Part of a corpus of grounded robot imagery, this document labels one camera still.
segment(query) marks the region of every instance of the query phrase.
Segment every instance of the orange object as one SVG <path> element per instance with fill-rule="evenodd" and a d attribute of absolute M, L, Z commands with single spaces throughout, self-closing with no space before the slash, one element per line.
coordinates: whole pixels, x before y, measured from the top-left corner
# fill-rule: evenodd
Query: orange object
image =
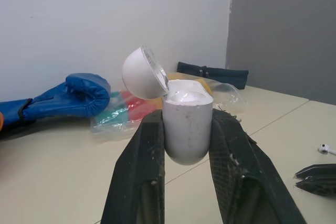
<path fill-rule="evenodd" d="M 0 112 L 0 131 L 2 129 L 2 126 L 4 126 L 4 121 L 5 121 L 4 115 L 2 115 L 2 113 Z"/>

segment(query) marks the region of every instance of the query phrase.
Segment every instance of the open case lid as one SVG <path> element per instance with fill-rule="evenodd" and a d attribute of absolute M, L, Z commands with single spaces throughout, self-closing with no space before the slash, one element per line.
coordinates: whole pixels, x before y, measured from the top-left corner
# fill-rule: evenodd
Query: open case lid
<path fill-rule="evenodd" d="M 168 93 L 168 78 L 149 47 L 141 46 L 122 66 L 126 88 L 140 99 L 155 99 Z"/>

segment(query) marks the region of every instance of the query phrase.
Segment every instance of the black object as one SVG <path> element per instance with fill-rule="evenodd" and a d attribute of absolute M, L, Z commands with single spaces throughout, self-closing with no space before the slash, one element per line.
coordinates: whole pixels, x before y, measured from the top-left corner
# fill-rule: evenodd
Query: black object
<path fill-rule="evenodd" d="M 214 110 L 210 166 L 224 224 L 306 223 L 271 160 L 235 117 Z M 147 115 L 119 157 L 101 224 L 164 223 L 164 130 Z"/>
<path fill-rule="evenodd" d="M 177 65 L 179 73 L 191 74 L 193 76 L 200 76 L 211 80 L 219 81 L 221 83 L 229 83 L 237 89 L 244 89 L 248 70 L 229 70 L 222 68 L 208 68 L 207 66 L 191 65 L 179 62 Z"/>
<path fill-rule="evenodd" d="M 164 223 L 164 134 L 161 110 L 142 120 L 118 158 L 101 224 Z"/>
<path fill-rule="evenodd" d="M 296 186 L 321 196 L 336 196 L 336 164 L 311 165 L 297 173 Z"/>

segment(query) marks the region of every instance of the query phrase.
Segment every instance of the white wall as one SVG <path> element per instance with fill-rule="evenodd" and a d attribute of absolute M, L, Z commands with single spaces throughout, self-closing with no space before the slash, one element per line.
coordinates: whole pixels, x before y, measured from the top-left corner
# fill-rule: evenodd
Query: white wall
<path fill-rule="evenodd" d="M 166 71 L 225 66 L 229 0 L 0 0 L 0 101 L 34 97 L 73 72 L 120 79 L 142 44 Z"/>

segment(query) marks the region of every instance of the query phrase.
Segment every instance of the gray wall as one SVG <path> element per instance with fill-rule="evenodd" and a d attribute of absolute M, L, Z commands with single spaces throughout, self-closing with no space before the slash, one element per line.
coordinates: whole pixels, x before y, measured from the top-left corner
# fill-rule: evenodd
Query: gray wall
<path fill-rule="evenodd" d="M 336 104 L 336 0 L 232 0 L 226 57 L 251 86 Z"/>

